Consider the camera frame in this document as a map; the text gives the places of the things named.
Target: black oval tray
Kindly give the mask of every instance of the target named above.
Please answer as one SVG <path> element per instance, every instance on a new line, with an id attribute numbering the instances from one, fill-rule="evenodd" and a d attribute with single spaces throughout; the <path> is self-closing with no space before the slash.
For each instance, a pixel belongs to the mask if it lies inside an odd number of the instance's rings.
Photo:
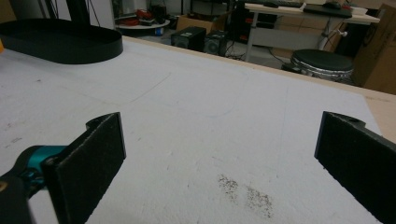
<path id="1" fill-rule="evenodd" d="M 99 63 L 122 53 L 117 31 L 54 19 L 29 19 L 0 24 L 4 48 L 55 63 Z"/>

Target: white desk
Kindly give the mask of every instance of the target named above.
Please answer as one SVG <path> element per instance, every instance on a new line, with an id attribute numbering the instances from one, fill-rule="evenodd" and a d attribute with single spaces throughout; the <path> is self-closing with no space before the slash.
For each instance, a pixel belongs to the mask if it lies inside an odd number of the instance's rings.
<path id="1" fill-rule="evenodd" d="M 251 47 L 253 44 L 282 49 L 323 49 L 327 41 L 327 37 L 323 37 L 322 35 L 298 34 L 295 32 L 277 29 L 260 29 L 260 31 L 258 31 L 256 25 L 260 13 L 295 18 L 325 20 L 328 22 L 326 27 L 324 27 L 323 29 L 324 34 L 332 28 L 332 24 L 335 21 L 343 21 L 357 24 L 370 24 L 371 22 L 379 22 L 378 18 L 374 18 L 368 15 L 353 15 L 352 18 L 349 19 L 330 18 L 327 16 L 304 13 L 299 8 L 294 7 L 273 8 L 265 7 L 259 4 L 245 4 L 245 8 L 250 10 L 251 12 L 254 12 L 253 23 L 251 24 L 250 35 L 247 42 L 247 54 L 245 57 L 246 62 L 248 62 L 249 60 Z"/>
<path id="2" fill-rule="evenodd" d="M 88 223 L 375 223 L 314 158 L 323 110 L 396 140 L 396 96 L 128 38 L 64 65 L 0 54 L 0 174 L 120 111 L 127 158 Z M 50 197 L 30 203 L 56 223 Z"/>

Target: round stool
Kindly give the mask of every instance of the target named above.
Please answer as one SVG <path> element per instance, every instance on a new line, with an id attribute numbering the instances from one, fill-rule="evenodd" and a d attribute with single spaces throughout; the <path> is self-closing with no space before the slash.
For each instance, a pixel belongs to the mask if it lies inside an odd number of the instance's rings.
<path id="1" fill-rule="evenodd" d="M 319 49 L 299 49 L 290 61 L 300 67 L 304 75 L 329 80 L 349 78 L 353 72 L 352 62 L 341 55 Z"/>

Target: black box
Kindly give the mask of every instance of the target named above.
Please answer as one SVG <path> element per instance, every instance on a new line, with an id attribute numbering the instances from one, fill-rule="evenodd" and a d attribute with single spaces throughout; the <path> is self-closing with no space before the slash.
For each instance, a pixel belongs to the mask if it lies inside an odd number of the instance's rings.
<path id="1" fill-rule="evenodd" d="M 171 35 L 172 46 L 182 49 L 204 51 L 206 29 L 190 26 Z"/>
<path id="2" fill-rule="evenodd" d="M 205 38 L 204 52 L 221 57 L 225 56 L 227 50 L 227 32 L 212 31 Z"/>

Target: yellow object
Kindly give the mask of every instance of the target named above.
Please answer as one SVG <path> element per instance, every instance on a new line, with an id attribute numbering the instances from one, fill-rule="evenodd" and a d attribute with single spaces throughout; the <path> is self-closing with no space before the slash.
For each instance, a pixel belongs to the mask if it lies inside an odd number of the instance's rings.
<path id="1" fill-rule="evenodd" d="M 0 39 L 0 53 L 1 53 L 3 50 L 4 50 L 3 43 L 1 42 L 1 39 Z"/>

